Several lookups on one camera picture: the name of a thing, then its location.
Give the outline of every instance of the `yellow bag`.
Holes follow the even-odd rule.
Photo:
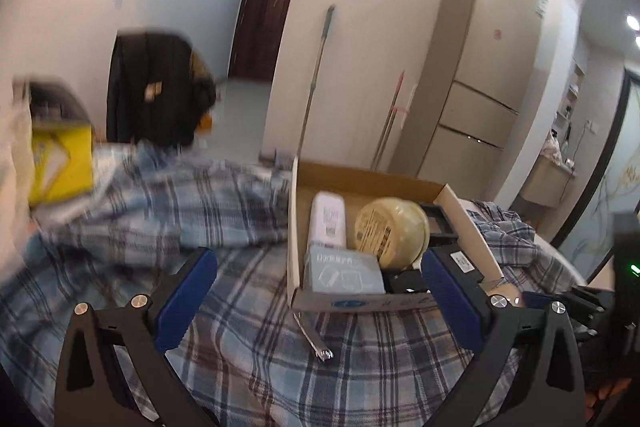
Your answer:
[[[91,190],[91,144],[92,130],[87,124],[34,121],[35,174],[29,204],[56,203]]]

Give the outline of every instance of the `blue plaid blanket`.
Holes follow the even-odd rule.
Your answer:
[[[0,287],[0,363],[41,422],[53,424],[75,304],[122,306],[175,272],[182,250],[208,246],[218,253],[218,278],[166,355],[222,425],[421,426],[471,354],[436,308],[318,314],[312,323],[335,354],[318,362],[287,305],[288,188],[277,171],[202,165],[142,145],[83,216],[33,237],[24,266]],[[481,210],[472,217],[508,280],[549,292],[572,284],[517,215],[492,204]],[[126,352],[118,357],[141,411],[155,419]],[[514,352],[483,419],[497,413],[517,362]]]

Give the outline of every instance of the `mop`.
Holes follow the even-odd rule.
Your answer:
[[[309,89],[309,96],[306,99],[306,109],[305,109],[305,118],[302,121],[302,131],[300,132],[300,142],[298,143],[298,151],[296,152],[296,156],[300,158],[300,154],[302,153],[302,144],[305,141],[305,133],[306,133],[306,124],[309,120],[309,112],[311,111],[311,102],[314,97],[314,91],[316,90],[316,84],[318,83],[318,73],[320,71],[320,64],[322,62],[322,53],[324,52],[324,44],[326,42],[326,37],[329,34],[329,26],[331,26],[331,20],[334,15],[335,4],[329,6],[329,9],[326,11],[326,16],[324,17],[324,28],[322,29],[322,38],[320,41],[320,48],[318,49],[318,58],[316,58],[316,67],[314,69],[314,76],[311,79],[311,86]],[[290,154],[286,152],[280,152],[276,150],[275,166],[278,169],[287,169],[290,170],[293,166],[293,158]]]
[[[371,161],[372,171],[378,170],[378,165],[380,164],[380,160],[382,160],[382,155],[385,153],[386,142],[389,140],[391,129],[393,128],[394,122],[396,121],[396,114],[400,109],[399,107],[396,107],[396,102],[398,101],[398,94],[400,93],[403,80],[404,80],[404,71],[400,73],[400,78],[398,78],[398,85],[396,86],[396,92],[394,93],[394,98],[391,101],[389,112],[386,114],[385,124],[382,128],[382,133],[380,134],[380,140],[378,141],[376,152],[373,155],[373,160]]]

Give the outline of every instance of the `tiled floor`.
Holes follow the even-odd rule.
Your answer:
[[[198,155],[257,164],[270,93],[270,82],[233,78],[222,84],[222,100],[213,111],[213,131],[194,141]]]

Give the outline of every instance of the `metal screw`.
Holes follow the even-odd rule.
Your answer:
[[[88,309],[89,309],[89,304],[87,304],[86,302],[81,302],[79,304],[76,304],[76,307],[74,308],[74,313],[76,315],[84,315]]]
[[[334,357],[334,352],[331,349],[321,349],[319,353],[316,353],[316,357],[322,362],[326,362]]]
[[[131,305],[134,308],[142,308],[142,306],[146,306],[148,300],[149,299],[146,297],[146,295],[136,295],[131,299]]]
[[[502,295],[491,295],[491,306],[494,308],[506,308],[509,301]]]
[[[562,302],[560,301],[553,301],[551,303],[551,309],[555,311],[558,315],[562,315],[566,311],[564,304],[562,304]]]

